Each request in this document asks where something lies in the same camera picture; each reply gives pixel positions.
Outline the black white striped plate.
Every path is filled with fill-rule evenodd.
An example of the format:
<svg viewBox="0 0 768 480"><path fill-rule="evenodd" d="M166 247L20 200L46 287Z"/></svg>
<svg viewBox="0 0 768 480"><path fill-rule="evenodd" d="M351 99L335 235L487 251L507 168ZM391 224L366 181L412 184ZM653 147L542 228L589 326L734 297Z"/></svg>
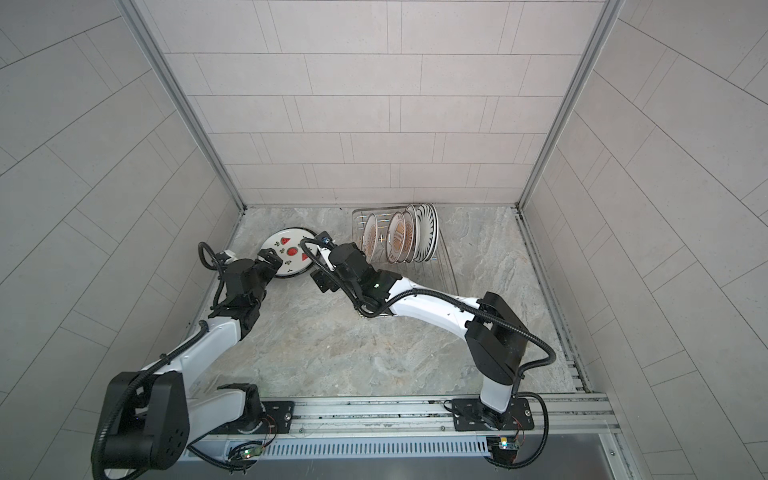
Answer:
<svg viewBox="0 0 768 480"><path fill-rule="evenodd" d="M416 243L416 251L414 260L416 262L422 262L426 260L426 255L430 247L431 241L431 219L428 213L426 204L422 204L417 209L418 231L419 239Z"/></svg>

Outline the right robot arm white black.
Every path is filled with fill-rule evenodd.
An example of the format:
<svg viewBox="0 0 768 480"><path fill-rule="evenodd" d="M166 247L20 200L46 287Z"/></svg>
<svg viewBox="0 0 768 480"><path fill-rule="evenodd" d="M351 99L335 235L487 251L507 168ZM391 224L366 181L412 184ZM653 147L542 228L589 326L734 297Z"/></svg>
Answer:
<svg viewBox="0 0 768 480"><path fill-rule="evenodd" d="M522 362L527 346L541 342L503 299L492 292L482 298L450 295L396 272L377 270L353 243L305 239L300 247L318 268L313 275L318 287L342 290L360 315L409 317L462 338L483 376L479 397L483 413L493 419L506 413L524 372L535 366Z"/></svg>

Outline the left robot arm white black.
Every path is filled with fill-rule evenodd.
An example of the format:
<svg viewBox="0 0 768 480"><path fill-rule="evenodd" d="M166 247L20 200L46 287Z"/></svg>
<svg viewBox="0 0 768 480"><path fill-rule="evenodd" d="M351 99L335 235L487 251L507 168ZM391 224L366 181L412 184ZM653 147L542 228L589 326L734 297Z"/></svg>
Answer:
<svg viewBox="0 0 768 480"><path fill-rule="evenodd" d="M221 355L242 341L259 318L266 287L283 264L272 248L255 259L237 259L198 245L203 265L219 281L211 313L172 351L139 371L122 372L108 384L91 451L91 470L104 479L123 470L135 479L166 470L183 452L220 427L253 433L277 427L254 384L231 383L204 399L189 389Z"/></svg>

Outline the orange sunburst plate front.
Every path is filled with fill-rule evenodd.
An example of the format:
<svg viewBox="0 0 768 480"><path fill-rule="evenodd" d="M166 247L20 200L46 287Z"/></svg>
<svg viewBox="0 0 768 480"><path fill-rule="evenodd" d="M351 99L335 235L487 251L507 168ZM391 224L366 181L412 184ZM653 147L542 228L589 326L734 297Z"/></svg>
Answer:
<svg viewBox="0 0 768 480"><path fill-rule="evenodd" d="M375 213L369 214L366 218L361 237L362 250L369 263L374 263L378 260L382 250L379 230L378 215Z"/></svg>

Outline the orange pattern plate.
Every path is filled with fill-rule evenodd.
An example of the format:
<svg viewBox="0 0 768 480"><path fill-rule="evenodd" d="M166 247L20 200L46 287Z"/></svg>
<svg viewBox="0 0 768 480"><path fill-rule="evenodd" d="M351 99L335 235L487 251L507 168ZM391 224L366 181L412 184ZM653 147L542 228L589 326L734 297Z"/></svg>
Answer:
<svg viewBox="0 0 768 480"><path fill-rule="evenodd" d="M385 254L389 263L398 263L405 243L405 220L402 212L392 215L388 230Z"/></svg>
<svg viewBox="0 0 768 480"><path fill-rule="evenodd" d="M410 263L413 260L413 257L415 255L415 237L416 237L415 213L416 211L413 205L408 205L405 211L403 212L403 218L405 222L405 239L404 239L403 251L400 258L400 260L403 263Z"/></svg>

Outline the left circuit board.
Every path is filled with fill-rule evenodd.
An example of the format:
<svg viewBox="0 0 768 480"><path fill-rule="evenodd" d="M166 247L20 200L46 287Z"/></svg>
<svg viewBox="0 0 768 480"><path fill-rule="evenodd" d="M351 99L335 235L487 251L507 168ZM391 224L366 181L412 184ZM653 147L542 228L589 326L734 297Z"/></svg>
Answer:
<svg viewBox="0 0 768 480"><path fill-rule="evenodd" d="M258 462L263 452L263 442L249 441L231 448L227 460L235 470L247 471Z"/></svg>

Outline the circuit board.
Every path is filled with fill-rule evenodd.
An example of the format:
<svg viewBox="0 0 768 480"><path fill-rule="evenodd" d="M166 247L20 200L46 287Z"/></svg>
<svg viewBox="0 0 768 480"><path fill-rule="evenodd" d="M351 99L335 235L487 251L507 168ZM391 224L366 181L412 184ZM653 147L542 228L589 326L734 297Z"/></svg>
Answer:
<svg viewBox="0 0 768 480"><path fill-rule="evenodd" d="M263 442L249 441L231 448L227 460L235 470L247 471L258 462L263 452Z"/></svg>
<svg viewBox="0 0 768 480"><path fill-rule="evenodd" d="M489 452L486 460L493 465L511 469L520 450L518 440L515 437L489 436L486 443Z"/></svg>

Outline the left corner aluminium profile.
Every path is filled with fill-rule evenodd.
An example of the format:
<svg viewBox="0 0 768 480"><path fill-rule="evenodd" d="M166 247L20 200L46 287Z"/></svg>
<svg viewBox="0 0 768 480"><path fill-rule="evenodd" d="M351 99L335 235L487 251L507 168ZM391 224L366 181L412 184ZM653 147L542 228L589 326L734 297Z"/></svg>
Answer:
<svg viewBox="0 0 768 480"><path fill-rule="evenodd" d="M164 88L170 100L176 107L183 123L187 127L189 133L195 140L197 146L211 164L211 167L216 172L218 178L222 181L225 188L232 197L235 205L238 207L240 214L243 215L247 210L246 204L243 202L231 176L225 169L225 166L216 152L208 134L204 131L203 124L200 121L199 116L194 111L192 104L189 101L188 96L183 92L181 85L174 76L171 67L162 51L159 48L159 44L152 36L147 23L145 22L141 12L137 8L135 1L116 0L116 6L125 20L128 29L136 40L138 46L142 50L150 66L153 68L155 74L161 86Z"/></svg>

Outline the corner aluminium profile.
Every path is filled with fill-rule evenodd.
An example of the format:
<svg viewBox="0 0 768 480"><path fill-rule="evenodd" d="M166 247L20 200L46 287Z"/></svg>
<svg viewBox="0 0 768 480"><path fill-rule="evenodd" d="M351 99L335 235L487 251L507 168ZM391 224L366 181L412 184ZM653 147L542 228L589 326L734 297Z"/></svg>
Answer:
<svg viewBox="0 0 768 480"><path fill-rule="evenodd" d="M577 64L577 68L568 85L563 101L557 111L553 124L545 137L545 141L539 156L537 157L536 163L534 164L531 175L523 189L520 200L517 203L517 210L520 212L524 211L531 201L533 193L543 176L547 162L567 125L568 119L575 109L579 96L586 86L601 50L618 18L622 5L623 1L620 0L608 0L604 2L593 32L588 38L585 50Z"/></svg>
<svg viewBox="0 0 768 480"><path fill-rule="evenodd" d="M208 134L204 131L203 124L200 121L199 116L194 111L192 104L189 101L188 96L183 92L181 85L174 76L171 67L162 51L159 48L159 44L152 36L147 23L145 22L141 12L137 8L135 1L116 0L116 6L125 20L128 29L136 40L138 46L142 50L150 66L153 68L155 74L161 86L164 88L170 100L176 107L183 123L187 127L189 133L195 140L197 146L211 164L211 167L216 172L218 178L222 181L225 188L232 197L235 205L238 207L240 214L243 215L247 210L246 204L243 202L231 176L225 169L225 166L216 152Z"/></svg>

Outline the right circuit board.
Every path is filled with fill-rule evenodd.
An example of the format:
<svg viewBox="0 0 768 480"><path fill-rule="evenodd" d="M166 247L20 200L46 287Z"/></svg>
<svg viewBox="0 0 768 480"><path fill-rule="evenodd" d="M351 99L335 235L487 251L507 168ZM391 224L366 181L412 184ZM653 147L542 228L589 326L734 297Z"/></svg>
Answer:
<svg viewBox="0 0 768 480"><path fill-rule="evenodd" d="M515 437L489 436L486 443L489 452L486 460L493 465L511 469L520 450L518 440Z"/></svg>

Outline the right corner aluminium profile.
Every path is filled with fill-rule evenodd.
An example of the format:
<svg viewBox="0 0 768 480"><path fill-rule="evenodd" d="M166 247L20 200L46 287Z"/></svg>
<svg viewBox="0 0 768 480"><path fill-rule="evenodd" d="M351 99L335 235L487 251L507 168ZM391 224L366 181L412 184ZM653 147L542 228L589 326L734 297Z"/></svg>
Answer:
<svg viewBox="0 0 768 480"><path fill-rule="evenodd" d="M520 212L524 211L531 201L533 193L543 176L547 162L567 125L568 119L575 109L579 96L586 86L601 50L618 18L622 5L623 1L620 0L608 0L604 2L593 32L588 38L585 50L577 64L577 68L568 85L563 101L557 111L553 124L545 137L545 141L539 156L537 157L536 163L534 164L531 175L523 189L520 200L517 203L517 210Z"/></svg>

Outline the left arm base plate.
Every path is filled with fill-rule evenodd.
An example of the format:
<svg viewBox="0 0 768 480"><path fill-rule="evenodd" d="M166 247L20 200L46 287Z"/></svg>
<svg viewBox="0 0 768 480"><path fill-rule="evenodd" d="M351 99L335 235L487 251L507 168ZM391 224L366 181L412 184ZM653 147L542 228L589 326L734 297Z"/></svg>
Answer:
<svg viewBox="0 0 768 480"><path fill-rule="evenodd" d="M240 417L217 427L211 434L287 434L290 432L294 409L293 401L266 401L259 408L246 405Z"/></svg>

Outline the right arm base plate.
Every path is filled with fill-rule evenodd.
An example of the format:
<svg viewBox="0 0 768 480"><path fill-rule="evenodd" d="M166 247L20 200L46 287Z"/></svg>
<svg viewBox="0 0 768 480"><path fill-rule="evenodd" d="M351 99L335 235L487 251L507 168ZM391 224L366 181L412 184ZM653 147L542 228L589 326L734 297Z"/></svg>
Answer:
<svg viewBox="0 0 768 480"><path fill-rule="evenodd" d="M529 431L535 428L527 400L513 398L499 413L485 406L479 398L455 398L444 404L453 416L454 428L466 431Z"/></svg>

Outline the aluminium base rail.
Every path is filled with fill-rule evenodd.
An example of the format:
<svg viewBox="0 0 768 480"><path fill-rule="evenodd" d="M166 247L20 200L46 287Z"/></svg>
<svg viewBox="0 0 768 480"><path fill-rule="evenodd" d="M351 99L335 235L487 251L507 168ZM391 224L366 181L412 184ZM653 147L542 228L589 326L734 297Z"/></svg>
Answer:
<svg viewBox="0 0 768 480"><path fill-rule="evenodd" d="M205 399L186 400L172 407L173 415L189 419L188 438L200 444L214 441L263 441L270 446L289 441L320 439L376 439L421 437L489 436L527 440L543 432L551 434L603 434L619 429L619 421L602 394L545 394L540 400L525 399L532 409L535 428L529 431L466 431L454 428L453 416L444 404L455 398L411 397L328 397L275 398L266 401L293 401L290 432L275 435L211 434L217 427L236 420L245 410L246 395L239 390L221 390Z"/></svg>

